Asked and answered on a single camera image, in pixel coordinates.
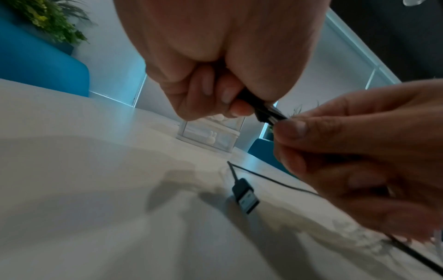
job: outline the knuckle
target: knuckle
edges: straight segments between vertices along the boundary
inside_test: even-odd
[[[320,117],[311,123],[310,129],[321,140],[328,140],[343,130],[343,123],[337,117]]]

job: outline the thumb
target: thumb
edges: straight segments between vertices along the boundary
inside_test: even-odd
[[[323,116],[280,121],[274,136],[282,145],[311,153],[373,155],[398,147],[410,126],[414,123],[389,112]]]

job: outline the table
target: table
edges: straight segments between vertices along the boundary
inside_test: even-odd
[[[439,279],[327,201],[239,170],[261,200],[244,215],[228,159],[311,188],[177,130],[112,101],[0,80],[1,278]]]

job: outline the skin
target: skin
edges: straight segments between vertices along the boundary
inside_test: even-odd
[[[149,77],[181,118],[194,120],[251,114],[235,99],[244,87],[269,102],[284,96],[330,0],[114,2]],[[442,91],[434,80],[344,95],[278,123],[275,155],[361,225],[427,240],[443,227]],[[392,197],[373,194],[381,185]]]
[[[427,240],[443,228],[442,92],[431,80],[343,95],[276,124],[275,155],[361,225]],[[382,185],[393,197],[370,192]]]

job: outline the blue chair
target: blue chair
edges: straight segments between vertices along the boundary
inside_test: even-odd
[[[86,65],[3,18],[0,18],[0,78],[89,96]]]
[[[266,162],[273,167],[282,170],[283,172],[292,175],[275,157],[274,157],[274,142],[266,139],[257,139],[249,148],[248,154]]]

